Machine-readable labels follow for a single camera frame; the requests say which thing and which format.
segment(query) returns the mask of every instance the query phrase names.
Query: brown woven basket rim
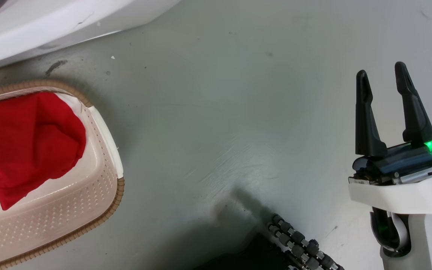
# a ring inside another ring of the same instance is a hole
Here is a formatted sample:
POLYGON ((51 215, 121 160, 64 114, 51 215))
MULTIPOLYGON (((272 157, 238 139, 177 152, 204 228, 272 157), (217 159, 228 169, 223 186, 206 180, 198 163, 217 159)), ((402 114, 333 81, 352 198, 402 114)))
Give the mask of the brown woven basket rim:
MULTIPOLYGON (((65 84, 64 82, 59 82, 56 80, 32 80, 32 81, 26 81, 26 82, 18 82, 16 84, 10 84, 3 87, 0 87, 0 95, 1 94, 7 94, 10 92, 15 92, 19 90, 24 89, 31 89, 34 87, 55 87, 59 88, 61 90, 64 90, 70 94, 72 94, 74 97, 77 97, 86 107, 91 107, 93 104, 79 91, 77 91, 74 87, 71 87, 68 84, 65 84)), ((31 251, 28 251, 26 253, 23 253, 18 256, 14 256, 13 258, 6 259, 4 261, 0 262, 0 269, 7 269, 11 266, 15 266, 20 263, 24 263, 25 261, 31 260, 33 258, 36 258, 40 255, 43 255, 44 253, 47 253, 55 248, 58 248, 66 243, 69 243, 73 241, 74 239, 82 236, 83 234, 91 231, 92 229, 98 227, 99 225, 103 224, 103 222, 107 221, 116 211, 118 206, 121 203, 123 194, 125 193, 125 178, 122 177, 118 179, 118 187, 116 189, 116 194, 113 199, 113 202, 108 207, 108 209, 101 214, 99 217, 94 219, 93 221, 89 222, 88 224, 79 227, 79 229, 76 229, 69 234, 62 236, 55 241, 51 241, 47 244, 44 244, 38 248, 35 248, 31 251)))

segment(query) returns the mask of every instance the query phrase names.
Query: gray floor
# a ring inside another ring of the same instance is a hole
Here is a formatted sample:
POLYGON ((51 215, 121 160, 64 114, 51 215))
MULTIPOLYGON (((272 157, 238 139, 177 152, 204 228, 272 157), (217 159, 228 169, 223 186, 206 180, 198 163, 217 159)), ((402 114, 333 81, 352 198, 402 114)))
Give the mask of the gray floor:
POLYGON ((348 198, 355 77, 379 133, 402 141, 393 65, 408 65, 432 119, 432 4, 184 0, 146 26, 0 69, 0 85, 81 89, 119 147, 115 215, 14 269, 187 269, 247 240, 269 212, 348 270, 380 270, 369 208, 348 198))

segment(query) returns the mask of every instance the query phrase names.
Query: red garment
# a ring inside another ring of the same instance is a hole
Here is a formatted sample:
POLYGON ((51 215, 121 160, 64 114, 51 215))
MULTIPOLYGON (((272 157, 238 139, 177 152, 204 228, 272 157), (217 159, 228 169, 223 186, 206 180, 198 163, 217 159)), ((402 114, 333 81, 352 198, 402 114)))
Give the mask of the red garment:
POLYGON ((17 203, 83 156, 86 130, 58 96, 40 92, 0 101, 0 203, 17 203))

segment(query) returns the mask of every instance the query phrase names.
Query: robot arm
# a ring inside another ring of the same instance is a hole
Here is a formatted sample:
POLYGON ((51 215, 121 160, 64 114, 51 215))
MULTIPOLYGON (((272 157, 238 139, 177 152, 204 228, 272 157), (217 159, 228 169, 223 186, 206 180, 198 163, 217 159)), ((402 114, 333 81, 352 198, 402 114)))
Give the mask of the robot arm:
POLYGON ((385 270, 430 270, 425 214, 432 214, 432 125, 402 62, 396 63, 403 97, 405 143, 386 148, 379 138, 364 70, 357 75, 355 152, 348 178, 351 199, 373 207, 372 231, 385 270))

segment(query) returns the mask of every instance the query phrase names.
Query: washing machine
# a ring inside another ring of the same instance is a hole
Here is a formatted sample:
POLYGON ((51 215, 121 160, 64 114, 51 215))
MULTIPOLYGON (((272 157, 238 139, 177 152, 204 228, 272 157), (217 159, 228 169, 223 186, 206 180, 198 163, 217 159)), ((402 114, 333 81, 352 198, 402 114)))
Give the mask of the washing machine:
POLYGON ((0 0, 0 67, 147 24, 180 0, 0 0))

